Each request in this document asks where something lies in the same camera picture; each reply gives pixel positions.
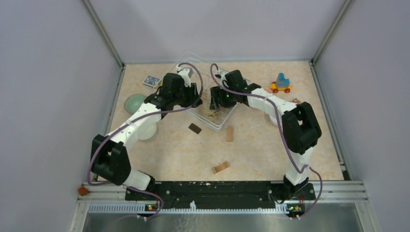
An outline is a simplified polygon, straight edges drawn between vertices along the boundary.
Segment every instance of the white wall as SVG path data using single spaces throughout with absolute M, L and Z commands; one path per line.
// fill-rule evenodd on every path
M 360 0 L 318 63 L 355 179 L 382 231 L 410 231 L 410 1 Z
M 129 62 L 310 59 L 344 0 L 91 0 Z
M 0 1 L 1 231 L 68 229 L 117 77 L 81 1 Z

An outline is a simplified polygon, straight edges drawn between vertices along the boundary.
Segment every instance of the transparent plastic container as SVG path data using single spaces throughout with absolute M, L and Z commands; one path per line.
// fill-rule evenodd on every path
M 211 103 L 211 94 L 210 88 L 216 86 L 217 84 L 213 81 L 211 77 L 211 73 L 209 72 L 209 68 L 211 67 L 211 62 L 208 60 L 193 54 L 191 52 L 185 53 L 185 55 L 168 71 L 169 73 L 176 73 L 176 67 L 178 64 L 182 62 L 188 62 L 193 65 L 201 72 L 201 76 L 204 80 L 204 91 L 202 93 L 202 101 L 203 104 L 198 106 L 197 108 L 191 108 L 186 112 L 190 114 L 192 117 L 196 118 L 197 120 L 201 121 L 205 125 L 209 126 L 210 128 L 214 129 L 215 131 L 219 131 L 229 117 L 232 114 L 232 111 L 236 108 L 236 105 L 232 108 L 220 108 L 219 110 L 210 110 L 210 103 Z M 219 67 L 220 71 L 227 71 L 223 67 Z M 198 73 L 193 70 L 193 74 L 191 77 L 191 81 L 195 82 L 198 87 L 198 91 L 200 89 L 200 80 Z

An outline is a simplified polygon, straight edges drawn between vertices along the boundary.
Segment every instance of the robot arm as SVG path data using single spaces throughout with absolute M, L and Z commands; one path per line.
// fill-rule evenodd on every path
M 196 84 L 190 82 L 191 75 L 191 69 L 182 69 L 178 73 L 167 73 L 162 80 L 158 94 L 149 95 L 137 112 L 119 128 L 106 136 L 97 135 L 92 142 L 91 158 L 104 140 L 110 135 L 112 137 L 102 146 L 91 170 L 116 185 L 145 190 L 154 179 L 131 168 L 128 152 L 140 136 L 149 127 L 163 119 L 174 106 L 197 107 L 202 104 Z
M 239 102 L 269 114 L 274 118 L 273 121 L 276 121 L 277 115 L 271 102 L 276 105 L 279 121 L 283 127 L 283 136 L 290 150 L 291 160 L 294 161 L 289 164 L 284 183 L 290 187 L 291 192 L 298 191 L 308 182 L 308 169 L 303 167 L 309 165 L 313 148 L 322 135 L 310 104 L 288 102 L 255 83 L 248 85 L 239 70 L 221 72 L 217 77 L 220 78 L 221 85 L 229 90 L 248 94 L 248 96 L 228 93 L 220 87 L 213 87 L 211 88 L 213 109 L 218 109 L 220 106 L 232 107 Z

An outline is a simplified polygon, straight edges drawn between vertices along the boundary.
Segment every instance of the green bowl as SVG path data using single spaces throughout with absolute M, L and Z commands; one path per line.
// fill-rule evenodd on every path
M 125 101 L 125 110 L 130 114 L 135 114 L 144 103 L 145 96 L 142 94 L 134 94 Z

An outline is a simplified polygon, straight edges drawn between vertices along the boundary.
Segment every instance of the toy car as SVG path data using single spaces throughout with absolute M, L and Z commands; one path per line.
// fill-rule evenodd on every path
M 270 89 L 277 93 L 279 90 L 285 91 L 285 93 L 289 93 L 291 91 L 292 85 L 290 85 L 289 79 L 285 78 L 283 73 L 279 73 L 278 78 L 276 81 L 272 82 L 270 85 Z

